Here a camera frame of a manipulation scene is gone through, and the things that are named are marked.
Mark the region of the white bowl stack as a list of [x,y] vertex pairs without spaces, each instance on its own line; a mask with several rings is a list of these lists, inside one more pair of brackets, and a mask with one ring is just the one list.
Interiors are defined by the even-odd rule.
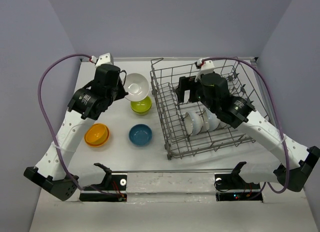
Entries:
[[196,112],[187,111],[184,114],[184,126],[189,136],[195,136],[201,132],[203,120]]

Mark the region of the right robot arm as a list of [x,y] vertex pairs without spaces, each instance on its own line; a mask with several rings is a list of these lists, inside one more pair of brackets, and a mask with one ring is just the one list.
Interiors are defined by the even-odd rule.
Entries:
[[175,89],[180,103],[185,91],[190,92],[190,102],[202,103],[221,122],[245,133],[276,157],[276,161],[269,163],[239,162],[230,175],[235,188],[265,182],[278,183],[293,192],[303,189],[320,158],[318,147],[306,147],[284,135],[250,100],[232,95],[227,80],[217,73],[180,77]]

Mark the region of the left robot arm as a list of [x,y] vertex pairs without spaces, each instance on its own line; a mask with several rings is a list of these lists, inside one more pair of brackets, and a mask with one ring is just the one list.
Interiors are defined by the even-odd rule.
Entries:
[[112,171],[99,162],[80,176],[71,174],[68,166],[101,113],[127,95],[120,73],[121,69],[113,64],[96,66],[93,80],[72,96],[62,125],[45,155],[36,165],[25,169],[24,177],[61,201],[68,200],[78,188],[104,190],[110,186]]

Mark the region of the white bowl red rim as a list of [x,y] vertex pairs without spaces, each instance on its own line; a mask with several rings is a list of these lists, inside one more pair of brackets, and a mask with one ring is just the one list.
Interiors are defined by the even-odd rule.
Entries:
[[128,74],[123,87],[127,92],[127,95],[124,98],[130,102],[144,100],[150,91],[150,83],[147,78],[140,73]]

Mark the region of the grey wire dish rack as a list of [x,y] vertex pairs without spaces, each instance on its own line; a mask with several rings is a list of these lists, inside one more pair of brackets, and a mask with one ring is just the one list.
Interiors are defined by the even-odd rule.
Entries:
[[[164,58],[154,58],[150,62],[151,92],[168,159],[182,159],[255,142],[245,133],[218,121],[201,102],[192,102],[189,90],[178,97],[179,80],[194,79],[199,71],[194,63],[182,61],[165,66]],[[259,78],[250,67],[226,59],[213,64],[214,72],[226,79],[231,95],[250,101],[268,122],[275,122],[260,91]]]

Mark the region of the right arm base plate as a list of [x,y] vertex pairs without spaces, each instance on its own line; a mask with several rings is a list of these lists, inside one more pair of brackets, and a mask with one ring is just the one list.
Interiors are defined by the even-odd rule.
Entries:
[[242,178],[232,176],[231,173],[214,175],[215,198],[217,202],[234,201],[263,201],[259,192],[261,186],[255,183],[246,183]]

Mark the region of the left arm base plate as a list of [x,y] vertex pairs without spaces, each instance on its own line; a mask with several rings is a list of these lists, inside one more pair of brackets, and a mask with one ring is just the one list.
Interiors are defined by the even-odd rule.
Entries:
[[98,190],[92,187],[85,188],[80,192],[79,200],[81,202],[124,203],[128,197],[127,182],[127,173],[113,173],[109,184],[94,185]]

